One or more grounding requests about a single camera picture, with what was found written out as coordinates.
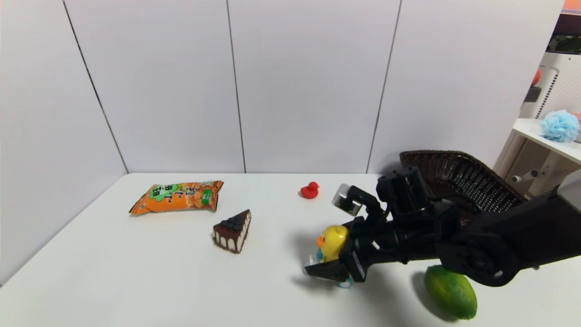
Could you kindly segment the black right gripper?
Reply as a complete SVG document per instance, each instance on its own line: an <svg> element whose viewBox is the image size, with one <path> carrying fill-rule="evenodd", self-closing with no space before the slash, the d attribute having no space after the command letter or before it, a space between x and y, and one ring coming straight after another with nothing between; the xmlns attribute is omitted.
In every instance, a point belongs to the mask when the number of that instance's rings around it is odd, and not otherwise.
<svg viewBox="0 0 581 327"><path fill-rule="evenodd" d="M363 283L372 265L395 261L395 255L388 251L398 246L398 240L392 222L386 217L355 217L342 226L348 234L340 258L305 265L307 275L328 281L350 278L354 283Z"/></svg>

